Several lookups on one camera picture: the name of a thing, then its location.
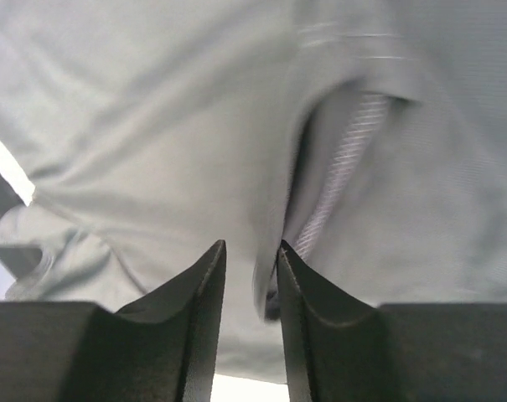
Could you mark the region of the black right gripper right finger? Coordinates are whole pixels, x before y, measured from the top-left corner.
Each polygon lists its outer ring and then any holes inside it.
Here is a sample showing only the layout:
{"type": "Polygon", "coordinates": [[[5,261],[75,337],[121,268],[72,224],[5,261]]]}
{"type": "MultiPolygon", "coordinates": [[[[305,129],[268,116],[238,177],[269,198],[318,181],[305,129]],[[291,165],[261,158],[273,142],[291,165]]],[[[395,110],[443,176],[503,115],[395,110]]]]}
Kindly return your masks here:
{"type": "Polygon", "coordinates": [[[507,303],[372,307],[277,257],[293,401],[507,401],[507,303]]]}

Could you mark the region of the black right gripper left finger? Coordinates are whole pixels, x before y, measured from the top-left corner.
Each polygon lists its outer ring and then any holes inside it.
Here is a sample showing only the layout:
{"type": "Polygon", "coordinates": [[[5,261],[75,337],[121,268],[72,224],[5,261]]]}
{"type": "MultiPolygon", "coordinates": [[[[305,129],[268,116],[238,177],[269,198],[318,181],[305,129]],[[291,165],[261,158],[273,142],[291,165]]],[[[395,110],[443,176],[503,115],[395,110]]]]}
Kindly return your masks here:
{"type": "Polygon", "coordinates": [[[117,312],[0,302],[0,401],[207,401],[226,245],[117,312]]]}

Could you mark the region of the dark grey t shirt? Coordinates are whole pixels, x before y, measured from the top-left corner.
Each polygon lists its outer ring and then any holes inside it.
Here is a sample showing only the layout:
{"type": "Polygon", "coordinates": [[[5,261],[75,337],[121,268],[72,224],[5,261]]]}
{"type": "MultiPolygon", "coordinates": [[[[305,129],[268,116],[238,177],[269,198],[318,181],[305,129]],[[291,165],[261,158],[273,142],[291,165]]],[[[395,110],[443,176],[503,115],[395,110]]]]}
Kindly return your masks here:
{"type": "Polygon", "coordinates": [[[368,303],[507,302],[507,1],[0,1],[33,183],[9,301],[115,311],[227,244],[217,369],[282,382],[282,241],[368,303]]]}

